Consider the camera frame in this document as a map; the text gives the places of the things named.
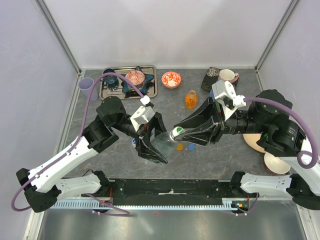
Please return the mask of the blue label water bottle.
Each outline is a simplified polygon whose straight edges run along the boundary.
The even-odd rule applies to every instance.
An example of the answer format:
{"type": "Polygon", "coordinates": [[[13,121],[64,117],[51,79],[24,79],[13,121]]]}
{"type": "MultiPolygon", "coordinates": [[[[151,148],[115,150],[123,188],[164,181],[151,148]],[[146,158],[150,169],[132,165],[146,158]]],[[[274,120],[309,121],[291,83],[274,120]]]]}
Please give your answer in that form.
{"type": "Polygon", "coordinates": [[[214,99],[214,94],[213,94],[213,91],[212,91],[212,90],[209,92],[209,97],[211,97],[212,99],[214,99]]]}

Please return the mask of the clear bottle blue-white cap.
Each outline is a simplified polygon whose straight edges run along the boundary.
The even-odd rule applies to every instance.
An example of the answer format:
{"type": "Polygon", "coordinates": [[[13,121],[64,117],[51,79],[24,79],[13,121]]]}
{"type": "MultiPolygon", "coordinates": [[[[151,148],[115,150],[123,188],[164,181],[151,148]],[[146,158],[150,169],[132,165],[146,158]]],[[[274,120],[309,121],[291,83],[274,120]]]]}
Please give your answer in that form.
{"type": "Polygon", "coordinates": [[[136,147],[136,139],[133,138],[132,141],[131,141],[131,143],[132,143],[132,146],[135,148],[135,147],[136,147]]]}

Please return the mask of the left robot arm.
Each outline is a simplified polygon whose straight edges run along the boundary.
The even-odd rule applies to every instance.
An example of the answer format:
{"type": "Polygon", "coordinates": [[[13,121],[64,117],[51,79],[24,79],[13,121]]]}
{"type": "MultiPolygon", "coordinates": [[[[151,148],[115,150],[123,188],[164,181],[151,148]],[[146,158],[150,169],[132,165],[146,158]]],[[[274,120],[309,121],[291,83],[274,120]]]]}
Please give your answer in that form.
{"type": "Polygon", "coordinates": [[[143,105],[129,115],[118,97],[105,98],[96,109],[94,121],[82,127],[79,136],[65,149],[34,169],[17,171],[28,207],[35,213],[41,213],[58,200],[76,195],[106,196],[113,183],[102,171],[76,178],[66,178],[65,175],[115,143],[119,137],[114,129],[135,139],[139,157],[167,164],[166,157],[151,143],[152,133],[158,136],[167,131],[162,115],[153,110],[153,104],[147,98],[142,98],[142,102],[143,105]]]}

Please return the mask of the white green bottle cap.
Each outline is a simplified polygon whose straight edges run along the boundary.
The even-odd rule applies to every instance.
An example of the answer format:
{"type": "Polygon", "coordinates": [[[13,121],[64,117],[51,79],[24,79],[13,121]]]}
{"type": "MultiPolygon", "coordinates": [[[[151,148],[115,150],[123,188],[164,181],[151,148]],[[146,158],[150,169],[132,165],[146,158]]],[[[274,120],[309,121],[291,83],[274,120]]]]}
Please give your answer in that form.
{"type": "Polygon", "coordinates": [[[180,127],[180,126],[176,126],[169,134],[169,137],[172,141],[175,141],[175,137],[183,134],[185,132],[185,130],[180,127]]]}

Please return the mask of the green label clear bottle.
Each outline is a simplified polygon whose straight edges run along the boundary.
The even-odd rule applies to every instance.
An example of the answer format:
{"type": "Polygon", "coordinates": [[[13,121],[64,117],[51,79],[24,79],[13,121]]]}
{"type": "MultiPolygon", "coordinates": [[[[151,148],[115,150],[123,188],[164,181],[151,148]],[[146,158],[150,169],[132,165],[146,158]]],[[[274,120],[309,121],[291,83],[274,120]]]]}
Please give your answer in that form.
{"type": "Polygon", "coordinates": [[[163,132],[156,136],[151,144],[167,159],[167,157],[176,149],[178,141],[170,139],[170,132],[163,132]]]}

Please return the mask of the orange juice bottle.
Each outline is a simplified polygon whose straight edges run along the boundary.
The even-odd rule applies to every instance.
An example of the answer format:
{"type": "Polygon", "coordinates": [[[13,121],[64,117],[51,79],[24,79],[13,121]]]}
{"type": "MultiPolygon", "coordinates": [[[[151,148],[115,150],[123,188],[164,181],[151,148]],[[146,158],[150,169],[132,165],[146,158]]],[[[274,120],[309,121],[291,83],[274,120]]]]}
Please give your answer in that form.
{"type": "Polygon", "coordinates": [[[185,107],[188,109],[194,109],[197,105],[198,96],[194,90],[190,90],[185,96],[185,107]]]}

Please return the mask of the orange bottle cap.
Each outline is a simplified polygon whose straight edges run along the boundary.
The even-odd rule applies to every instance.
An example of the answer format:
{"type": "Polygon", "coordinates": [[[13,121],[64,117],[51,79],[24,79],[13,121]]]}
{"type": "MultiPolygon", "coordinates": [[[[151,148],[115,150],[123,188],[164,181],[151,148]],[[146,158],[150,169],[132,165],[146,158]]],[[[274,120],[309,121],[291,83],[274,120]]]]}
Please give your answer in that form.
{"type": "Polygon", "coordinates": [[[177,151],[182,151],[184,149],[184,145],[182,143],[178,143],[176,146],[177,151]]]}

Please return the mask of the blue bottle cap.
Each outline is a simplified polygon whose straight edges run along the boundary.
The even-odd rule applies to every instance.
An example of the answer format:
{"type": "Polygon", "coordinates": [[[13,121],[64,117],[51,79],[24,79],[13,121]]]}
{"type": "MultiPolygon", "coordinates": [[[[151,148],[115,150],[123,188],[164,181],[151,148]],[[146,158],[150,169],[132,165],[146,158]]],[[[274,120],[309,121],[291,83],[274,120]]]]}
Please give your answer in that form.
{"type": "Polygon", "coordinates": [[[190,143],[190,144],[188,145],[188,149],[189,149],[190,151],[194,151],[194,150],[196,149],[196,146],[195,146],[194,144],[190,143]]]}

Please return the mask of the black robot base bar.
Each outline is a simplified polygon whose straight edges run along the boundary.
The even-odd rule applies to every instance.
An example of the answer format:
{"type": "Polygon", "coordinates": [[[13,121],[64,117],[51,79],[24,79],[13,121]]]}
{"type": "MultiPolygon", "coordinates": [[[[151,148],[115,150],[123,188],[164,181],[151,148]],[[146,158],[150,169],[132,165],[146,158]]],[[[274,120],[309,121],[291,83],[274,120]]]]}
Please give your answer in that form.
{"type": "Polygon", "coordinates": [[[114,205],[200,205],[222,203],[223,198],[247,198],[248,194],[229,181],[215,179],[116,178],[96,193],[110,197],[114,205]]]}

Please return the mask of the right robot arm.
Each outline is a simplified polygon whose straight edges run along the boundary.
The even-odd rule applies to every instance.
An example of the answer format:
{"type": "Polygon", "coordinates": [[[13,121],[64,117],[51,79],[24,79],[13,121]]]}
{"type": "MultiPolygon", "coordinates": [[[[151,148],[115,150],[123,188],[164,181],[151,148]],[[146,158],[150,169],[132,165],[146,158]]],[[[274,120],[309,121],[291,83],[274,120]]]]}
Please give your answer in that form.
{"type": "Polygon", "coordinates": [[[264,90],[256,97],[215,93],[178,123],[185,131],[177,140],[206,146],[215,144],[225,134],[259,134],[257,145],[289,164],[294,174],[275,177],[237,171],[229,183],[230,193],[235,197],[290,197],[306,209],[318,210],[318,147],[311,130],[292,106],[275,89],[264,90]]]}

